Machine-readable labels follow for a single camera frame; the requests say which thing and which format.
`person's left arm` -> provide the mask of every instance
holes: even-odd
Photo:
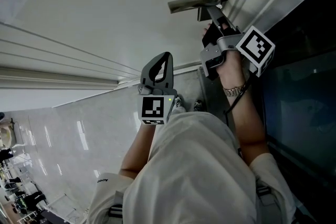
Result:
[[[141,124],[138,133],[122,161],[119,175],[135,179],[148,162],[155,133],[155,125]]]

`glossy floor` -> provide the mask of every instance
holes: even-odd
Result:
[[[174,88],[187,110],[202,97],[197,72],[176,76]],[[85,210],[99,174],[118,172],[136,135],[137,96],[133,86],[54,109],[8,113],[17,122],[10,161],[25,165],[48,201],[65,193]]]

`hand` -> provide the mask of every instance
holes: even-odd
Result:
[[[210,24],[208,24],[207,28],[204,28],[204,34],[207,32],[209,26]],[[226,24],[222,24],[223,29],[227,27]],[[239,51],[227,51],[225,62],[216,68],[222,86],[225,89],[233,89],[245,84],[241,62]]]

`wristwatch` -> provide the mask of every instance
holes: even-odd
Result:
[[[229,89],[229,90],[223,88],[223,90],[224,90],[224,93],[227,97],[236,97],[240,94],[240,92],[241,92],[241,90],[243,89],[244,86],[245,85],[240,86],[240,87],[235,87],[235,88]]]

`shoe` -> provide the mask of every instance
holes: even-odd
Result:
[[[179,95],[175,98],[175,106],[178,108],[179,106],[182,106],[182,99]]]
[[[194,104],[194,112],[204,111],[203,102],[201,100],[196,100]]]

